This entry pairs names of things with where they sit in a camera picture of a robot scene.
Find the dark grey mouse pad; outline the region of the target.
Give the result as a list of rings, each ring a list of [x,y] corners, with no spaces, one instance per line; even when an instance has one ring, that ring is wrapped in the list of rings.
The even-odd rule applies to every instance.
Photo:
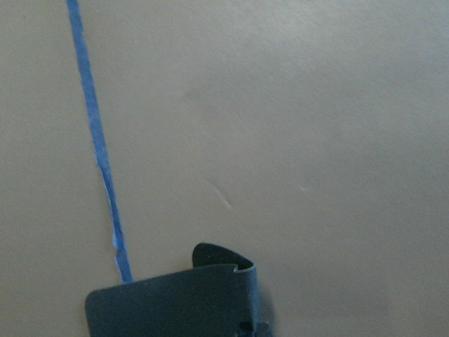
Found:
[[[259,319],[253,261],[200,243],[192,269],[88,294],[91,336],[272,336]]]

